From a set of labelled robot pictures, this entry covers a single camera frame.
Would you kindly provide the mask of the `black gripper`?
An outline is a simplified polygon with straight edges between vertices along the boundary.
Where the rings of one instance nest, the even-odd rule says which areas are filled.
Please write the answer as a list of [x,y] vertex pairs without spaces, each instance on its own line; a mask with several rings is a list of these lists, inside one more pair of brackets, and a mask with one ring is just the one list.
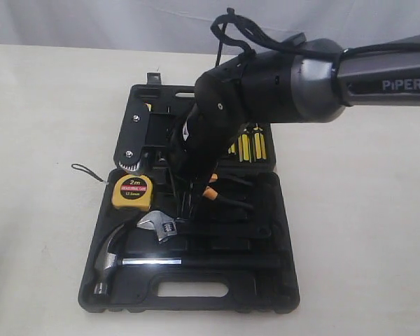
[[167,144],[167,164],[179,218],[195,217],[206,179],[249,121],[243,106],[195,104],[179,118]]

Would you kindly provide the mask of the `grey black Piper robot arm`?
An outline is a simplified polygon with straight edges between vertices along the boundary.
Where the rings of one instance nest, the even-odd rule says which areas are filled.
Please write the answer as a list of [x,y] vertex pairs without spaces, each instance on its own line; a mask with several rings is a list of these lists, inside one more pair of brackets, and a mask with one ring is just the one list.
[[218,160],[250,123],[328,123],[356,105],[420,106],[420,35],[348,50],[320,38],[245,52],[205,71],[169,133],[178,214],[191,218]]

